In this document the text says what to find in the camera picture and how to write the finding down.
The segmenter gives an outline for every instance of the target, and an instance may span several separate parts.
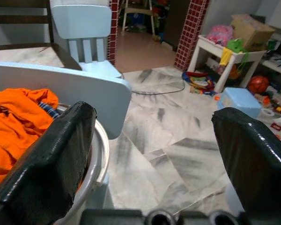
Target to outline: black cable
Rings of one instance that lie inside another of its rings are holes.
[[[180,91],[183,91],[185,89],[185,83],[184,83],[184,80],[182,79],[182,84],[183,84],[183,88],[180,89],[180,90],[174,90],[174,91],[169,91],[169,92],[164,92],[164,93],[150,93],[150,94],[147,94],[147,93],[141,93],[141,92],[137,92],[137,91],[132,91],[132,93],[135,93],[135,94],[138,94],[138,95],[165,95],[165,94],[171,94],[171,93],[176,93],[176,92],[180,92]]]

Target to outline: orange ball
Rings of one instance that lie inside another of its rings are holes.
[[[253,94],[262,94],[269,86],[268,78],[265,76],[252,77],[248,84],[248,89]]]

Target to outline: orange cloth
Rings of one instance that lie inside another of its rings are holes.
[[[53,122],[38,106],[44,102],[53,108],[58,98],[48,89],[6,89],[0,91],[0,183],[25,150]]]

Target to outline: small white table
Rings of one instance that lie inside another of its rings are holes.
[[[192,60],[191,60],[191,63],[189,65],[187,71],[190,71],[190,72],[195,71],[200,49],[204,49],[205,51],[210,52],[219,58],[222,57],[223,47],[221,45],[216,45],[214,42],[205,38],[205,35],[199,35],[199,40],[197,42],[195,51],[193,52]],[[240,87],[245,88],[248,85],[249,80],[251,79],[254,71],[256,70],[256,67],[258,66],[258,64],[265,52],[266,51],[249,52],[247,62],[254,62],[254,63],[251,65],[249,71],[247,72],[246,76],[244,77],[243,81],[241,82]],[[232,53],[232,56],[230,58],[228,65],[226,66],[223,74],[221,75],[219,81],[217,82],[217,84],[214,88],[214,90],[216,92],[218,92],[218,93],[222,92],[233,65],[236,63],[241,63],[242,58],[244,56],[245,56],[245,53],[234,53],[234,52]]]

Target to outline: brick column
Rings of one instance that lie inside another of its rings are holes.
[[[117,31],[118,31],[118,4],[119,0],[110,0],[109,6],[111,8],[111,34],[107,39],[107,59],[111,64],[115,65],[115,54],[117,47]]]
[[[198,41],[202,23],[210,0],[192,0],[180,37],[174,66],[186,71]]]

